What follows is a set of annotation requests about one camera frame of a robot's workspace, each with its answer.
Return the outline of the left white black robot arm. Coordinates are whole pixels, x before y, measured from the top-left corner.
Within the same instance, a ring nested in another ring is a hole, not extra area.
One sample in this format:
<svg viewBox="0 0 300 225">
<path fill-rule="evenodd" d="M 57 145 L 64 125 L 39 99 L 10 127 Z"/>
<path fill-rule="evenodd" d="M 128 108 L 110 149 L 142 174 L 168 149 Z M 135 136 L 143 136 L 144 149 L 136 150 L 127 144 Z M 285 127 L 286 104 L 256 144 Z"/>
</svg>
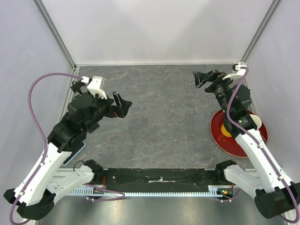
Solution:
<svg viewBox="0 0 300 225">
<path fill-rule="evenodd" d="M 99 128 L 100 120 L 124 118 L 131 105 L 132 102 L 122 99 L 118 92 L 107 99 L 89 92 L 75 96 L 62 120 L 53 127 L 45 151 L 29 175 L 18 187 L 4 193 L 4 198 L 13 205 L 12 210 L 24 219 L 40 220 L 72 190 L 86 183 L 99 184 L 104 171 L 92 159 L 55 184 L 50 181 L 63 162 L 82 148 L 87 134 Z"/>
</svg>

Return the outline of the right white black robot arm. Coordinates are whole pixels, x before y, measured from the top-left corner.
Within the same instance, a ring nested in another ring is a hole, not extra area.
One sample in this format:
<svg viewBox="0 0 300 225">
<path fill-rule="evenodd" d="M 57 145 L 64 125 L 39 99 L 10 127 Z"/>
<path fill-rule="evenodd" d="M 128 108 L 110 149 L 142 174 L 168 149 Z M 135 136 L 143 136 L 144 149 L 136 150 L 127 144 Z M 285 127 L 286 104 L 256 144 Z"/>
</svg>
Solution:
<svg viewBox="0 0 300 225">
<path fill-rule="evenodd" d="M 286 222 L 296 224 L 300 220 L 300 185 L 293 182 L 274 159 L 248 112 L 252 99 L 250 89 L 243 85 L 248 67 L 242 66 L 235 71 L 235 75 L 241 76 L 241 81 L 233 87 L 230 87 L 233 74 L 218 70 L 207 73 L 194 71 L 195 86 L 200 88 L 210 82 L 205 92 L 215 95 L 224 115 L 226 130 L 246 153 L 259 178 L 253 177 L 236 163 L 225 161 L 219 164 L 221 169 L 215 172 L 215 180 L 222 185 L 227 182 L 237 185 L 252 197 L 265 218 L 282 217 L 294 210 L 295 219 L 286 219 Z"/>
</svg>

